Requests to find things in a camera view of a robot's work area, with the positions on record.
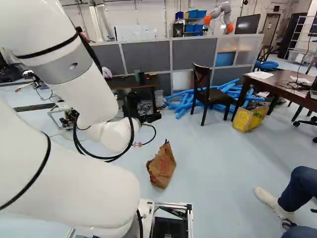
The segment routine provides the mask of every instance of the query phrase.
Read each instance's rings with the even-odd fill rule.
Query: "table leg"
[[[269,109],[268,109],[268,112],[267,112],[268,115],[271,115],[271,113],[273,112],[273,109],[274,109],[274,107],[276,106],[277,101],[278,101],[278,96],[277,96],[277,95],[274,95],[274,96],[273,96],[273,99],[272,99],[272,102],[271,102],[271,104],[269,105]]]
[[[301,113],[303,107],[302,106],[299,106],[297,111],[295,112],[293,118],[292,118],[292,122],[294,122],[296,120],[296,118],[298,117],[298,115]]]
[[[154,93],[154,91],[155,91],[155,87],[151,87],[153,114],[158,112],[157,105],[156,105],[156,102],[155,102],[155,93]]]
[[[242,89],[241,89],[241,93],[240,93],[239,99],[237,101],[236,108],[234,109],[231,121],[233,121],[234,117],[236,116],[238,108],[243,105],[243,103],[245,101],[245,98],[246,98],[246,95],[247,95],[247,92],[250,89],[250,85],[251,85],[250,81],[245,77],[244,78],[244,83],[243,83],[243,86],[242,86]]]

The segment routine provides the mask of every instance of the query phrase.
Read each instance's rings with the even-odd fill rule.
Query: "jeans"
[[[317,198],[317,170],[304,166],[297,167],[291,180],[278,199],[278,204],[287,212],[294,212],[312,197]],[[282,238],[317,238],[317,230],[310,227],[293,227]]]

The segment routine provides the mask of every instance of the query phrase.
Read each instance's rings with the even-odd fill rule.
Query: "door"
[[[271,45],[273,37],[275,35],[276,27],[278,24],[280,14],[277,13],[268,13],[266,15],[264,27],[263,27],[263,45]]]

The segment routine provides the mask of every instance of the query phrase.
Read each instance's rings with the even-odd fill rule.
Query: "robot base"
[[[154,203],[141,199],[143,238],[193,238],[193,205],[190,203]],[[97,238],[77,235],[73,228],[66,238]],[[135,215],[131,228],[123,238],[140,238],[139,222]]]

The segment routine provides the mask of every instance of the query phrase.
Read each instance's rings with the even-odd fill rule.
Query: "person's leg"
[[[293,227],[282,235],[282,238],[316,238],[317,230],[310,227]]]
[[[293,170],[291,180],[278,199],[287,212],[294,212],[312,197],[317,197],[317,170],[300,166]]]
[[[317,170],[297,167],[291,174],[291,180],[281,197],[273,196],[261,187],[254,189],[256,197],[268,205],[281,219],[292,220],[292,214],[317,196]]]

